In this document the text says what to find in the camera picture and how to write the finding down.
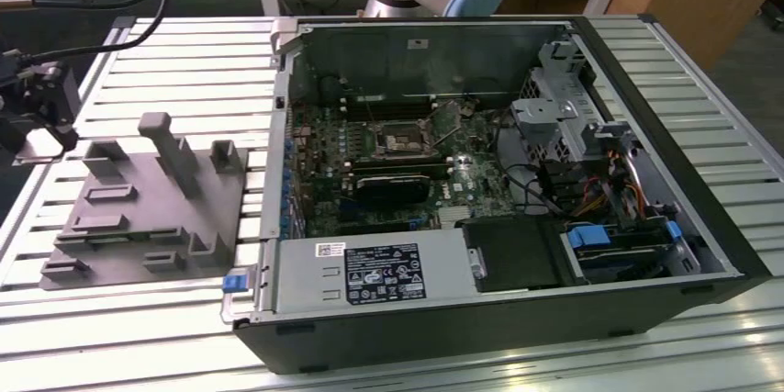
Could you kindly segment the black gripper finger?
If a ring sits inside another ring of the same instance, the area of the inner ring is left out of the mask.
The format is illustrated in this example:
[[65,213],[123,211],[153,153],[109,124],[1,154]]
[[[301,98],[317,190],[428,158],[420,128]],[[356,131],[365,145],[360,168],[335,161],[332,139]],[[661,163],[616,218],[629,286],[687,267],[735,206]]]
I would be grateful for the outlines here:
[[28,117],[3,111],[1,123],[1,148],[9,153],[17,154],[27,142],[29,132]]
[[73,70],[64,62],[33,66],[32,99],[37,120],[64,151],[76,147],[79,134],[73,128],[81,109],[81,96]]

